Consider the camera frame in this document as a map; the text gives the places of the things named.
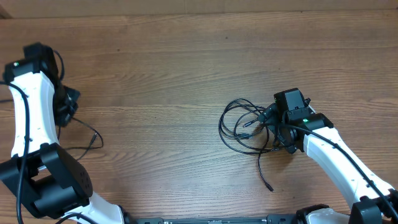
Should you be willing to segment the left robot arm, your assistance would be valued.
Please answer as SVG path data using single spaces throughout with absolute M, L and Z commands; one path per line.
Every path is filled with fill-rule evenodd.
M 1 164 L 1 182 L 16 196 L 16 209 L 58 222 L 132 223 L 121 206 L 93 190 L 86 169 L 60 145 L 60 130 L 78 109 L 79 91 L 63 85 L 60 54 L 34 43 L 24 58 L 7 64 L 3 84 L 13 97 L 15 140 Z

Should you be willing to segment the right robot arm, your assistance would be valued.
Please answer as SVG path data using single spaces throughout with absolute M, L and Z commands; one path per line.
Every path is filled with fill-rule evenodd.
M 344 215 L 325 204 L 280 216 L 287 223 L 397 223 L 397 189 L 378 177 L 345 144 L 334 124 L 316 113 L 298 88 L 274 94 L 259 116 L 275 137 L 274 149 L 305 153 L 335 184 L 349 206 Z

